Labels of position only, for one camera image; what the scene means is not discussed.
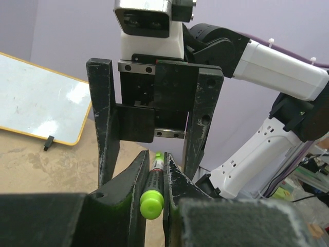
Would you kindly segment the white marker pen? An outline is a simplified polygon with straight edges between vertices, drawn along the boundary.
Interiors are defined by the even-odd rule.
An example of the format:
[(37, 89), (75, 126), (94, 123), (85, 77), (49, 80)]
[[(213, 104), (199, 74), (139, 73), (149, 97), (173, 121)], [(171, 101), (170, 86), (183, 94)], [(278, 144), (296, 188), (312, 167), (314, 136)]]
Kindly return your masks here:
[(164, 207), (163, 169), (164, 159), (154, 158), (152, 169), (139, 201), (141, 215), (148, 220), (158, 218)]

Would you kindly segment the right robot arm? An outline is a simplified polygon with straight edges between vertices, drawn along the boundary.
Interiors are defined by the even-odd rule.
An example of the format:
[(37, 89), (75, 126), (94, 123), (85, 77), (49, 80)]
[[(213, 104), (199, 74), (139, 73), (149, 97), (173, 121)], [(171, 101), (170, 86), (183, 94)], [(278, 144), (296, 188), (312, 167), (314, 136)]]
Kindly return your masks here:
[(328, 130), (328, 72), (295, 54), (206, 23), (134, 22), (123, 35), (122, 103), (115, 99), (112, 61), (86, 64), (99, 185), (112, 179), (122, 140), (151, 143), (166, 133), (184, 139), (181, 166), (194, 178), (207, 139), (224, 132), (223, 111), (241, 114), (255, 134), (236, 153), (221, 151), (199, 186), (210, 196), (235, 198), (282, 150)]

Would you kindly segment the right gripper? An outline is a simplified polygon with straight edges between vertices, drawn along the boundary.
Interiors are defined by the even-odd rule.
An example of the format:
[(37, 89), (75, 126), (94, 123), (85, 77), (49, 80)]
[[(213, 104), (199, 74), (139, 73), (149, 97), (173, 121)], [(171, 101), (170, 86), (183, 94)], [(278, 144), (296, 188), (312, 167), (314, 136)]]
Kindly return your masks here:
[(98, 144), (98, 186), (113, 177), (120, 138), (142, 143), (155, 137), (184, 139), (181, 167), (192, 180), (204, 156), (224, 81), (222, 69), (144, 55), (120, 60), (118, 111), (112, 61), (91, 58), (86, 70)]

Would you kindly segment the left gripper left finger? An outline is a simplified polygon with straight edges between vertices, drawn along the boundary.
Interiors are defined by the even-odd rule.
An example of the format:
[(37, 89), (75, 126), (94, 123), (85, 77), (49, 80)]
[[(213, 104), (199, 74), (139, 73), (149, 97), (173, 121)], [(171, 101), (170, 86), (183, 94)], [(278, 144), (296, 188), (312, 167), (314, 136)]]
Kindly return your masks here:
[(149, 168), (143, 150), (89, 194), (1, 195), (1, 246), (143, 246), (139, 199)]

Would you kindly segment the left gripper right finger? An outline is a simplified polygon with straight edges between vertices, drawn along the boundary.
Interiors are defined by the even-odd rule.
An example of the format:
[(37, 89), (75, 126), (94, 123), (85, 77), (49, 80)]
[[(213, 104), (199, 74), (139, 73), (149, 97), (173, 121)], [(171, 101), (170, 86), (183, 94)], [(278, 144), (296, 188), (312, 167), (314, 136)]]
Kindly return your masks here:
[(212, 198), (164, 154), (166, 246), (310, 246), (299, 212), (273, 199)]

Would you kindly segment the orange framed whiteboard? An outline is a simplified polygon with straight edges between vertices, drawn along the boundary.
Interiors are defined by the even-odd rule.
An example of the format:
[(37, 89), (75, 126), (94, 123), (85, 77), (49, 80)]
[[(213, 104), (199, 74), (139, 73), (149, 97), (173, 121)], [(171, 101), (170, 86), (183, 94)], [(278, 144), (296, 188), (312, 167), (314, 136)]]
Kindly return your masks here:
[(87, 82), (1, 54), (2, 130), (74, 146), (90, 109)]

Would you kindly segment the green marker cap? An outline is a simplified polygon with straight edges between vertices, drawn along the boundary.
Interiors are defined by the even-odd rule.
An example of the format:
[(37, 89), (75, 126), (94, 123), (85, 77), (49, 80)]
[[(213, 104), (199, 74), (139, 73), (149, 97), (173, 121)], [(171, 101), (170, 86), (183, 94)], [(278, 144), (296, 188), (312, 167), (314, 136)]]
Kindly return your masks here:
[(164, 159), (164, 153), (156, 152), (155, 158), (158, 159), (158, 160), (163, 160)]

